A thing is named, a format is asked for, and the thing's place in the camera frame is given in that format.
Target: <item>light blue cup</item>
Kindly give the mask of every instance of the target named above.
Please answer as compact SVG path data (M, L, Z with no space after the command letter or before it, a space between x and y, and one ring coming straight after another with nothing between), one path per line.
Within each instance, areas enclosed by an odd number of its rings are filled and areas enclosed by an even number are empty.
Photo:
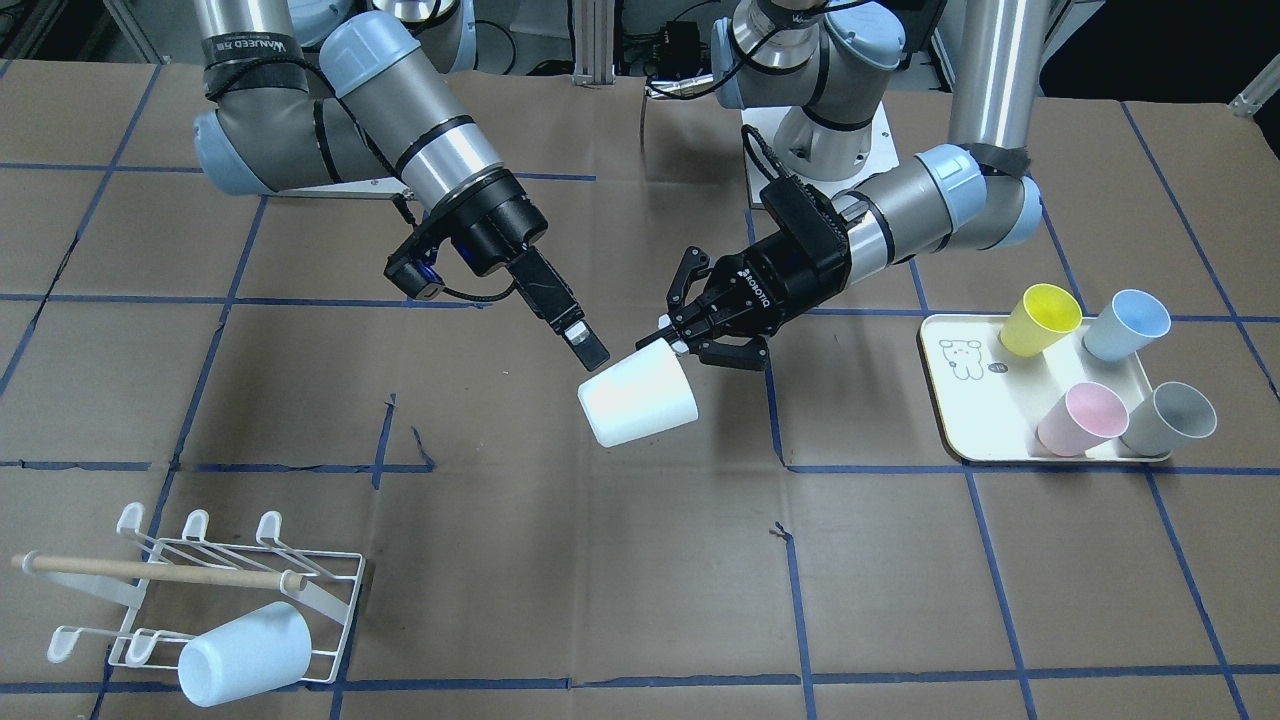
M1085 331L1084 348L1115 363L1165 337L1171 325L1162 302L1140 290L1121 290Z

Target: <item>upside-down cup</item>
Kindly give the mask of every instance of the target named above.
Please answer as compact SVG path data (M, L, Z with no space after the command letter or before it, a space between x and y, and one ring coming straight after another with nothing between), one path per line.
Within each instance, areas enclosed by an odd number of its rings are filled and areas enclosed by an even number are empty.
M595 439L604 447L698 419L698 402L676 351L655 341L577 388Z
M1019 357L1034 357L1075 332L1083 319L1070 292L1056 284L1033 284L1000 328L1000 343Z
M1129 428L1124 401L1107 386L1071 386L1036 427L1036 437L1059 457L1075 457Z
M311 664L311 632L288 602L273 602L192 638L178 656L178 684L211 707L297 683Z

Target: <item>cardboard surface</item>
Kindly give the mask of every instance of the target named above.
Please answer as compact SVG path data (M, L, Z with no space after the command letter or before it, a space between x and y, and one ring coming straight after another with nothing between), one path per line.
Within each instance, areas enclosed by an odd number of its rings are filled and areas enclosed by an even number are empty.
M101 689L100 717L1239 716L1230 683L1274 714L1275 160L1225 108L1038 102L1048 223L1024 246L891 268L782 328L767 374L686 359L700 420L604 450L575 398L588 373L518 299L404 304L385 283L408 231L385 201L207 187L198 74L0 77L0 536L127 557L128 501L161 534L206 509L232 541L279 510L285 542L372 562L348 664L197 711L172 675L104 684L101 651L50 665L52 626L116 611L9 573L0 715L91 715ZM774 229L748 211L739 115L713 99L448 82L549 218L539 247L614 361L687 246ZM902 158L945 141L948 101L886 96ZM440 269L507 284L448 247ZM1093 313L1123 287L1164 300L1174 329L1143 364L1206 392L1217 434L1123 471L952 457L920 323L1007 313L1034 282ZM182 630L271 597L152 600Z

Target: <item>gray cup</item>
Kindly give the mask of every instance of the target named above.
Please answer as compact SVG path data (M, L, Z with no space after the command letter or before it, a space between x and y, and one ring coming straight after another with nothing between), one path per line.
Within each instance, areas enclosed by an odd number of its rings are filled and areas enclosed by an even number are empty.
M1167 455L1217 429L1217 413L1201 391L1187 383L1162 383L1129 414L1120 441L1138 455Z
M1115 363L1165 337L1169 310L1149 293L1121 290L1084 333L1084 348L1098 360Z

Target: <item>white plastic cup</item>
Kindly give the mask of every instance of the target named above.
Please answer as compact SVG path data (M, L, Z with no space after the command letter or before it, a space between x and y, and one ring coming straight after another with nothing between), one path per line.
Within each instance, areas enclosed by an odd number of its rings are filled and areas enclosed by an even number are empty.
M698 402L680 359L660 340L579 386L577 401L604 447L698 419Z
M1050 452L1074 457L1117 438L1129 427L1129 410L1114 389L1098 383L1076 383L1036 427Z
M311 633L296 607L273 602L192 638L178 656L178 684L211 707L291 685L311 665Z
M1217 429L1217 413L1204 395L1187 383L1161 383L1134 409L1120 442L1138 455L1158 457Z
M1085 331L1084 348L1098 360L1115 363L1165 337L1170 327L1161 301L1140 290L1121 290Z

